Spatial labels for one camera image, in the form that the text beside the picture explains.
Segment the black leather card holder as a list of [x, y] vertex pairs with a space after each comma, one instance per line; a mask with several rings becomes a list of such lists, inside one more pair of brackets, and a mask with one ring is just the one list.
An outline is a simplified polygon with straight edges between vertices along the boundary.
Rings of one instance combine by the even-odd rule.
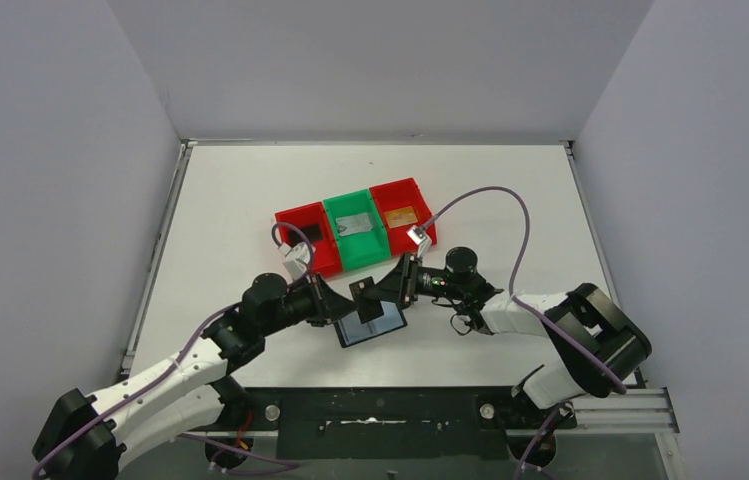
[[358, 313], [354, 312], [334, 324], [342, 348], [355, 346], [408, 325], [398, 306], [388, 302], [381, 302], [380, 305], [383, 314], [371, 321], [363, 323]]

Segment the black VIP card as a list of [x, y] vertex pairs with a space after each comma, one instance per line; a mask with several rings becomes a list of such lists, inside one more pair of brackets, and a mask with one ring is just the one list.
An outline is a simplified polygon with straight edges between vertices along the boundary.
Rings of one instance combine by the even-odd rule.
[[349, 289], [361, 324], [367, 324], [383, 316], [381, 301], [370, 296], [370, 293], [376, 290], [372, 277], [350, 283]]

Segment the green bin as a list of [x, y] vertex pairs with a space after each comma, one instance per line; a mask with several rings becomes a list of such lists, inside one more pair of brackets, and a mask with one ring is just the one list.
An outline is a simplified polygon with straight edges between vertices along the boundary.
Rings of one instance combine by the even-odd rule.
[[[391, 257], [386, 229], [368, 189], [339, 195], [322, 202], [338, 246], [345, 271], [368, 267]], [[340, 237], [335, 219], [368, 212], [374, 228], [366, 233]]]

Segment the red bin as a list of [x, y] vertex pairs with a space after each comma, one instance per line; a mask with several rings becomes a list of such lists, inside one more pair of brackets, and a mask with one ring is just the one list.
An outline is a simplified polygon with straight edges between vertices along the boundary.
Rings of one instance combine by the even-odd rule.
[[[408, 236], [407, 231], [412, 226], [421, 226], [433, 215], [416, 181], [413, 178], [405, 178], [372, 186], [369, 193], [386, 229], [391, 255], [396, 257], [403, 253], [415, 252], [418, 245]], [[415, 209], [418, 222], [411, 226], [389, 229], [385, 223], [384, 211], [404, 206], [412, 206]]]
[[338, 246], [321, 202], [276, 212], [274, 218], [277, 222], [294, 225], [306, 235], [314, 247], [313, 270], [316, 273], [328, 278], [343, 271]]

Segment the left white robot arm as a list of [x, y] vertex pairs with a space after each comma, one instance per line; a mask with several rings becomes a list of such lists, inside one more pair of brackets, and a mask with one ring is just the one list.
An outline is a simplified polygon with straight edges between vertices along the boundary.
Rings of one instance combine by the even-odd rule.
[[232, 374], [264, 352], [267, 337], [355, 310], [320, 275], [293, 284], [257, 276], [240, 302], [210, 315], [176, 353], [110, 387], [63, 394], [33, 446], [33, 478], [113, 479], [144, 451], [225, 413], [247, 419], [250, 401]]

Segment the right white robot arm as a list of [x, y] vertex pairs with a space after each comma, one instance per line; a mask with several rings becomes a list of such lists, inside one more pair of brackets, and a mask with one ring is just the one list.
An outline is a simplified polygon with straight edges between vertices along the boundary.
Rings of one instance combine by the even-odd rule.
[[626, 391], [625, 379], [653, 352], [650, 340], [600, 288], [582, 283], [563, 293], [511, 297], [477, 270], [477, 255], [455, 247], [441, 269], [403, 254], [381, 280], [351, 284], [364, 323], [379, 318], [381, 304], [403, 310], [422, 296], [444, 301], [471, 332], [545, 338], [556, 360], [531, 371], [516, 393], [538, 409], [589, 394], [605, 398]]

